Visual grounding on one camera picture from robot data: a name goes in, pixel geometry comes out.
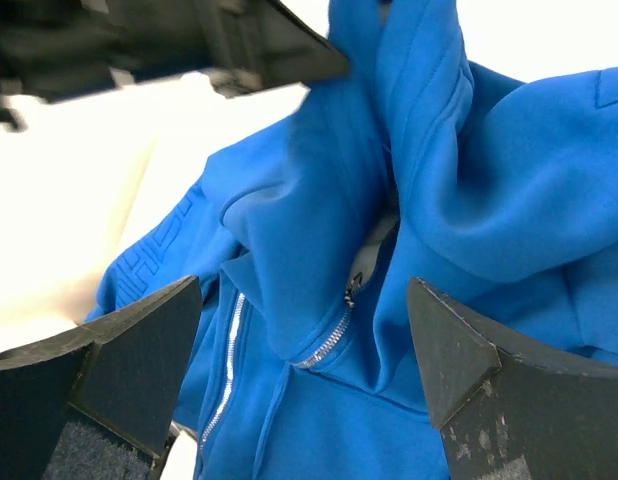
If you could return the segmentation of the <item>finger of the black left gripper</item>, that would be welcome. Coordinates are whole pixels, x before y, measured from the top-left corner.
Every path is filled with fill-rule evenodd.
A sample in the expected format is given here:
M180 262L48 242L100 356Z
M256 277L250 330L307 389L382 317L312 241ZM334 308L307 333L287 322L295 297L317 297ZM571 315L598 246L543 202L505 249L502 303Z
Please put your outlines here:
M210 83L226 97L337 78L349 60L280 1L213 1Z

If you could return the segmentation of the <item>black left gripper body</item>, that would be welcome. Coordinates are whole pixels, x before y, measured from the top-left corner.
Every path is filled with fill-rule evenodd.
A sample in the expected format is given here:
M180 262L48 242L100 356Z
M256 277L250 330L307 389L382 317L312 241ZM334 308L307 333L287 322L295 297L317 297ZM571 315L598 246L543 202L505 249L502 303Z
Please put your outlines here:
M0 123L24 123L2 97L49 103L213 67L192 1L0 1Z

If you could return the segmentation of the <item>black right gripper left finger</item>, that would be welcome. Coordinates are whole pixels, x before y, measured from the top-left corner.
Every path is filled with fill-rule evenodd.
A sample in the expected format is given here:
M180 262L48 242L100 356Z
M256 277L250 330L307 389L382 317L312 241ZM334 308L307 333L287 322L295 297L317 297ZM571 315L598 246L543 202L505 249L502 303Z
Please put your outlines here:
M157 479L202 306L198 279L0 353L0 479Z

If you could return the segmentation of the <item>blue zip-up jacket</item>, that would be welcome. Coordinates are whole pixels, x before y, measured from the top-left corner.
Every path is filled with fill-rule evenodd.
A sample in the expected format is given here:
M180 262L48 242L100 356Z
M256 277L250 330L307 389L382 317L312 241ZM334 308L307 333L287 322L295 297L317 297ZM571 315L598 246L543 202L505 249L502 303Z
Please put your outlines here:
M618 67L498 74L452 1L335 1L330 38L350 74L212 155L97 292L94 317L199 279L174 412L197 479L447 478L412 278L618 365Z

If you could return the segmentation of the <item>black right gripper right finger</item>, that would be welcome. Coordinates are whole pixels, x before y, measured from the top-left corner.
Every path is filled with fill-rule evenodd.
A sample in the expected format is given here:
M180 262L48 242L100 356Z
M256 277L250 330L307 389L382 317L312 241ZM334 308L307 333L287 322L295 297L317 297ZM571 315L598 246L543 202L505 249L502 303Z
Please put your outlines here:
M495 322L414 278L410 327L453 479L618 479L618 366Z

